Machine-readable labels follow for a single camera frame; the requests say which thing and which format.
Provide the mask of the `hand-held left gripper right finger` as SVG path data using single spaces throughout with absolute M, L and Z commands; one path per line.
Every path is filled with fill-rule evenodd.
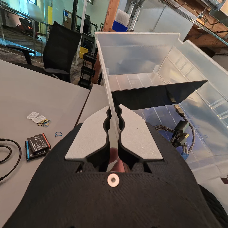
M 153 139 L 146 121 L 134 111 L 118 106 L 118 156 L 132 170 L 136 163 L 162 161 L 163 156 Z

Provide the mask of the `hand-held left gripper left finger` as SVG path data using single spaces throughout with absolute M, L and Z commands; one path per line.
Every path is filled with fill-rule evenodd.
M 92 163 L 98 171 L 106 171 L 110 160 L 108 130 L 111 117 L 109 106 L 88 117 L 66 153 L 65 160 Z

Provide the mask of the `clear plastic bin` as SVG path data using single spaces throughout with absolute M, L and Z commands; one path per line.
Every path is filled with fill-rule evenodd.
M 195 130 L 187 163 L 201 184 L 228 176 L 228 72 L 179 37 L 179 33 L 138 32 L 95 35 L 116 138 L 120 130 L 112 91 L 207 80 L 178 104 Z M 152 126 L 174 129 L 183 120 L 174 104 L 134 112 Z

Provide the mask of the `rubber band bundle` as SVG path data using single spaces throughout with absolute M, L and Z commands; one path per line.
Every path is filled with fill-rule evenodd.
M 50 123 L 51 123 L 51 119 L 45 119 L 45 120 L 37 123 L 37 126 L 48 127 Z

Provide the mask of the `black bin divider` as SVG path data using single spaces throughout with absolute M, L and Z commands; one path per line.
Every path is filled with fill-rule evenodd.
M 132 111 L 180 104 L 206 82 L 207 80 L 202 80 L 116 90 L 112 91 L 112 98 L 116 112 L 121 104 Z

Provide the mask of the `black metal rack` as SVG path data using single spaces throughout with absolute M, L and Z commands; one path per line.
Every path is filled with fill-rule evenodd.
M 91 78 L 95 75 L 94 65 L 96 63 L 97 57 L 92 52 L 87 52 L 83 54 L 83 65 L 81 67 L 81 76 L 78 81 L 78 86 L 89 89 L 91 85 Z M 91 63 L 92 68 L 86 66 L 86 64 Z

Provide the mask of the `black office chair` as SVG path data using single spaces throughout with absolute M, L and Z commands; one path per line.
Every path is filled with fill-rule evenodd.
M 6 45 L 12 50 L 19 50 L 24 54 L 27 64 L 16 63 L 23 68 L 71 83 L 70 69 L 81 43 L 82 34 L 74 32 L 54 21 L 49 38 L 43 51 L 44 68 L 32 65 L 30 53 L 34 51 L 17 45 Z

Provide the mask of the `black wrist rest pad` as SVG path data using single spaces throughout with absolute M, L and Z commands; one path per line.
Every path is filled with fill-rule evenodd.
M 208 207 L 214 214 L 215 218 L 218 220 L 218 222 L 221 224 L 221 226 L 223 228 L 227 228 L 228 227 L 228 215 L 227 215 L 225 209 L 223 208 L 223 206 L 221 205 L 221 203 L 206 188 L 204 188 L 201 185 L 199 185 L 199 187 L 201 189 L 201 192 L 204 196 L 204 199 L 205 199 Z

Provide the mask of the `blue plastic bin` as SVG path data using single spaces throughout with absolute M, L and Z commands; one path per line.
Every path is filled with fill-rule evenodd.
M 127 27 L 114 20 L 112 30 L 114 30 L 115 32 L 126 32 Z

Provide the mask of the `wooden column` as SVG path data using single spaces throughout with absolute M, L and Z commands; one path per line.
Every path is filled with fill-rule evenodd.
M 110 0 L 104 21 L 103 32 L 108 32 L 113 25 L 120 0 Z

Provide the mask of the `glass railing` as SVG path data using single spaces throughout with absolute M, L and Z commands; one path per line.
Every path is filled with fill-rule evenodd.
M 4 2 L 0 3 L 0 44 L 16 45 L 43 52 L 46 44 L 47 27 L 34 22 L 39 30 L 33 31 L 33 20 L 29 15 L 11 8 Z

